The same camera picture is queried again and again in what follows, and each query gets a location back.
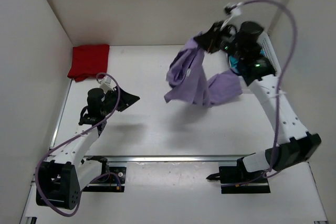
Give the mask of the purple t shirt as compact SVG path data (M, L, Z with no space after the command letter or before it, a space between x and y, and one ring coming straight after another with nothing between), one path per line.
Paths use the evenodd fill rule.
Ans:
M169 66L166 81L171 90L164 95L165 102L179 100L211 108L228 103L243 90L239 77L232 70L207 78L203 68L205 50L189 39Z

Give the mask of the red t shirt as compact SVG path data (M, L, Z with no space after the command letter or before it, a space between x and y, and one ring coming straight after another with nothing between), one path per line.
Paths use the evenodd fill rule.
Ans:
M107 44L73 47L71 68L67 77L80 82L87 78L95 78L100 72L106 72L109 49Z

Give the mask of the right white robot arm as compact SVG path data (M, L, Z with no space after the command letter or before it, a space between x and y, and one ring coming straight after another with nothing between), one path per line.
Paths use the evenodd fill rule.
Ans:
M258 42L264 32L258 23L247 21L239 29L217 22L194 40L207 53L223 51L236 60L235 71L258 99L273 130L272 148L240 160L236 177L247 182L255 172L281 171L306 162L321 144L317 133L311 134L301 123L280 89L280 75Z

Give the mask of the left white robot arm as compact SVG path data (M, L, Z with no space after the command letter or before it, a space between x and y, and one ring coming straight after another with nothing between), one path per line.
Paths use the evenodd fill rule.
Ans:
M82 190L94 179L105 182L110 176L107 158L85 155L98 140L108 115L122 112L140 100L139 96L117 87L88 91L87 105L80 112L76 139L44 159L37 173L36 204L73 210L79 205Z

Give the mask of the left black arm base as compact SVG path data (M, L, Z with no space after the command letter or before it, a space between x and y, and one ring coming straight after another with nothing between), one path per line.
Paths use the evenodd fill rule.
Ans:
M125 180L127 174L126 165L114 164L107 157L89 156L86 161L95 161L101 164L101 173L104 176L95 179L91 184L87 185L84 192L99 193L123 193L125 190Z

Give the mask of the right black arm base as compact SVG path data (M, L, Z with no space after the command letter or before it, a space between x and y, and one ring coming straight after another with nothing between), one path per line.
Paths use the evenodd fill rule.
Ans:
M268 194L268 180L263 177L262 170L248 172L239 158L235 166L219 167L219 172L206 177L209 181L219 181L222 194Z

